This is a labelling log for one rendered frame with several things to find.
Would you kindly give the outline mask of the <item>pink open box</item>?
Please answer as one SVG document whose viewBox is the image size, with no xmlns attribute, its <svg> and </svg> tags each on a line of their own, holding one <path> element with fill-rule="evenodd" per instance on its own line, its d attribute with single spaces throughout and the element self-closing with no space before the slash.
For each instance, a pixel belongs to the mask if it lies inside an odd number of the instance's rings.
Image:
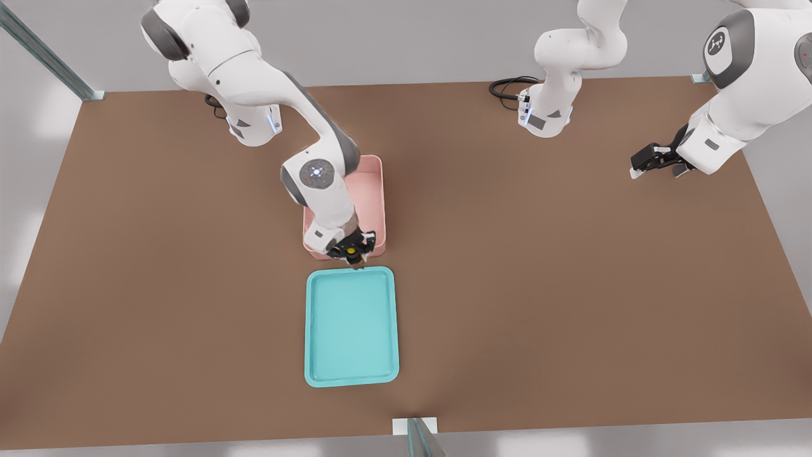
<svg viewBox="0 0 812 457">
<path fill-rule="evenodd" d="M 364 258 L 380 256 L 386 245 L 383 166 L 380 158 L 360 157 L 354 173 L 343 173 L 341 159 L 325 152 L 302 151 L 284 164 L 299 196 L 307 205 L 303 225 L 303 246 L 316 260 L 328 260 L 331 247 L 353 232 L 347 223 L 356 216 L 368 252 Z"/>
</svg>

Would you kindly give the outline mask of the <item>pale blue-green tray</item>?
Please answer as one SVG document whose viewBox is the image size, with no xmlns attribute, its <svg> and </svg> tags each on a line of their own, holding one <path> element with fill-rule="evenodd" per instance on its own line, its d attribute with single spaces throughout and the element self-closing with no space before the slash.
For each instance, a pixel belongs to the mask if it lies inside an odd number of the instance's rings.
<svg viewBox="0 0 812 457">
<path fill-rule="evenodd" d="M 389 383 L 400 371 L 395 277 L 320 270 L 306 283 L 304 378 L 314 388 Z"/>
</svg>

